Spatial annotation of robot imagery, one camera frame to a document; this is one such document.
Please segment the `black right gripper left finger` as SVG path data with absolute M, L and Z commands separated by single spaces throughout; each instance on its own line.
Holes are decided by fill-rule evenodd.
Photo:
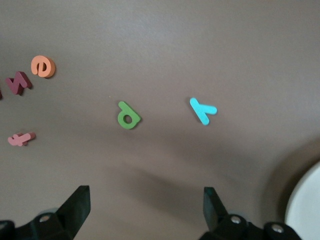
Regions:
M 11 220 L 0 221 L 2 240 L 73 240 L 91 211 L 90 187 L 79 186 L 55 211 L 44 212 L 16 227 Z

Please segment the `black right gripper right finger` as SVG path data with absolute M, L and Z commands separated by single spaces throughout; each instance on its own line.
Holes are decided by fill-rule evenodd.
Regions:
M 201 240 L 300 240 L 288 225 L 267 222 L 259 228 L 238 214 L 227 212 L 213 187 L 203 189 L 203 215 L 208 227 Z

